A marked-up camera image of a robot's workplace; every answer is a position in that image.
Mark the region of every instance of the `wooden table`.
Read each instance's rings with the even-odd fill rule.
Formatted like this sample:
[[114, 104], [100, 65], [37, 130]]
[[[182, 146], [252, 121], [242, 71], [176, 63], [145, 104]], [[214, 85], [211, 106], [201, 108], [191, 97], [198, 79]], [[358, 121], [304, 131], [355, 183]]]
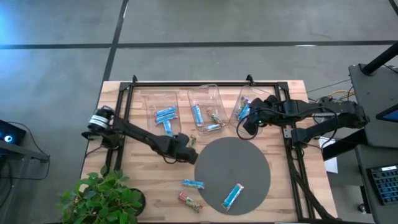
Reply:
[[[288, 81], [290, 97], [296, 100], [307, 100], [307, 94], [303, 81]], [[108, 105], [115, 108], [120, 82], [104, 82], [98, 107]], [[272, 87], [258, 87], [269, 93], [274, 93]], [[199, 136], [191, 114], [187, 91], [189, 87], [143, 87], [134, 88], [132, 105], [129, 114], [130, 122], [146, 129], [146, 105], [144, 97], [151, 93], [174, 91], [178, 95], [180, 107], [180, 119], [182, 133], [194, 134], [197, 137], [195, 149], [197, 153], [215, 139], [234, 136], [236, 133], [231, 129], [225, 129], [222, 133], [214, 136]], [[220, 87], [220, 95], [227, 115], [230, 116], [240, 87]], [[312, 119], [306, 119], [297, 123], [300, 127], [313, 125]], [[139, 216], [141, 222], [293, 222], [297, 221], [294, 207], [290, 175], [287, 166], [282, 131], [277, 126], [267, 126], [255, 139], [251, 140], [266, 156], [271, 168], [271, 186], [263, 203], [255, 210], [244, 215], [224, 215], [212, 209], [201, 198], [195, 189], [182, 187], [183, 179], [194, 179], [194, 166], [190, 164], [166, 164], [163, 158], [154, 153], [149, 146], [126, 138], [124, 147], [122, 169], [131, 179], [128, 186], [140, 189], [144, 192], [147, 205], [144, 212]], [[93, 141], [88, 146], [88, 151], [98, 147], [99, 141]], [[104, 165], [106, 150], [98, 150], [90, 154], [83, 166], [81, 178], [86, 178], [87, 173], [99, 172]], [[308, 181], [312, 192], [320, 203], [333, 216], [337, 216], [335, 204], [331, 194], [328, 177], [319, 149], [308, 147], [305, 149], [305, 166]], [[189, 197], [204, 206], [201, 213], [196, 214], [182, 202], [177, 200], [180, 190], [186, 192]], [[303, 193], [300, 190], [300, 198], [305, 217], [308, 217]]]

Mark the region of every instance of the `round gray plate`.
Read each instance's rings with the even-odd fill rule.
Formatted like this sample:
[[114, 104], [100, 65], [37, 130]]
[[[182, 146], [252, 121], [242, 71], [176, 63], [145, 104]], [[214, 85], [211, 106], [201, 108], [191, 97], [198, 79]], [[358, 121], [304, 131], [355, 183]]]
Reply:
[[[205, 183], [200, 195], [215, 210], [228, 215], [242, 215], [257, 208], [271, 184], [268, 162], [251, 142], [221, 138], [209, 143], [195, 165], [195, 180]], [[221, 206], [236, 184], [244, 188], [226, 211]]]

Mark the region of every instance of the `concrete floor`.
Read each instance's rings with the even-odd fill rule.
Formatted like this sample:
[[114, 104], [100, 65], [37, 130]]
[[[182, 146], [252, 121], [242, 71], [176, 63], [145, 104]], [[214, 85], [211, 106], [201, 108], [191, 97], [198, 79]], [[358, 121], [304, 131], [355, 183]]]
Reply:
[[[0, 45], [110, 44], [121, 5], [3, 0]], [[396, 40], [397, 21], [387, 0], [130, 0], [119, 42]], [[252, 74], [257, 80], [304, 80], [312, 90], [347, 79], [349, 65], [367, 63], [387, 48], [118, 49], [109, 79], [242, 80]], [[59, 221], [55, 204], [79, 179], [87, 145], [80, 133], [95, 109], [108, 55], [109, 49], [0, 50], [0, 119], [28, 125], [52, 160], [45, 180], [20, 182], [13, 223]], [[349, 87], [345, 82], [309, 97]], [[30, 174], [40, 177], [45, 168]], [[359, 188], [331, 185], [341, 218], [372, 222], [356, 211]]]

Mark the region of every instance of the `plant pot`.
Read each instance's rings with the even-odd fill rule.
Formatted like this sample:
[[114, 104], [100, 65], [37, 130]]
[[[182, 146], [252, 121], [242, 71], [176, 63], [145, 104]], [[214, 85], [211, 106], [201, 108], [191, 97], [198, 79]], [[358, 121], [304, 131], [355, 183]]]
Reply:
[[140, 190], [138, 190], [138, 189], [130, 189], [131, 191], [134, 191], [134, 190], [136, 190], [136, 191], [138, 191], [138, 192], [141, 192], [141, 194], [142, 194], [142, 196], [141, 196], [141, 198], [139, 199], [139, 202], [142, 204], [142, 207], [141, 208], [138, 208], [137, 209], [137, 212], [136, 212], [136, 216], [139, 216], [141, 213], [142, 213], [142, 211], [144, 211], [144, 208], [145, 208], [145, 205], [146, 205], [146, 199], [145, 199], [145, 195], [144, 195], [144, 193], [142, 192], [142, 191], [140, 191]]

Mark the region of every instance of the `clear plastic bin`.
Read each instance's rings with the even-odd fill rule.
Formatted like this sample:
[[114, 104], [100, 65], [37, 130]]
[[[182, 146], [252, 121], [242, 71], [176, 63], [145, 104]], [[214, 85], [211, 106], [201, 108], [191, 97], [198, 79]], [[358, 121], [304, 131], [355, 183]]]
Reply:
[[[232, 114], [229, 117], [229, 123], [231, 125], [230, 128], [232, 128], [232, 126], [234, 127], [234, 129], [232, 130], [232, 131], [234, 131], [234, 133], [236, 133], [236, 127], [239, 124], [239, 116], [237, 114], [237, 111], [240, 111], [239, 109], [241, 107], [242, 98], [248, 99], [248, 102], [250, 103], [250, 102], [252, 102], [252, 100], [254, 100], [256, 98], [265, 100], [269, 95], [271, 95], [271, 94], [266, 91], [259, 90], [257, 88], [251, 87], [251, 86], [243, 86], [242, 87], [241, 93], [239, 94], [239, 97], [236, 100], [234, 110], [232, 111]], [[243, 128], [243, 124], [244, 124], [245, 120], [242, 121], [241, 125], [239, 126], [239, 135], [242, 136], [243, 138], [250, 138], [251, 135]], [[262, 132], [262, 128], [259, 128], [257, 133], [260, 134], [261, 132]]]
[[175, 112], [177, 114], [177, 118], [170, 120], [172, 132], [173, 134], [181, 132], [180, 112], [178, 110], [178, 99], [176, 93], [165, 92], [148, 95], [145, 97], [145, 104], [147, 107], [147, 124], [149, 132], [156, 135], [167, 134], [163, 123], [156, 124], [155, 113], [171, 107], [176, 108]]
[[[225, 113], [224, 105], [215, 84], [203, 85], [188, 91], [189, 103], [192, 110], [193, 122], [199, 135], [209, 135], [220, 133], [228, 124], [228, 117]], [[197, 122], [195, 114], [199, 109], [202, 123]]]

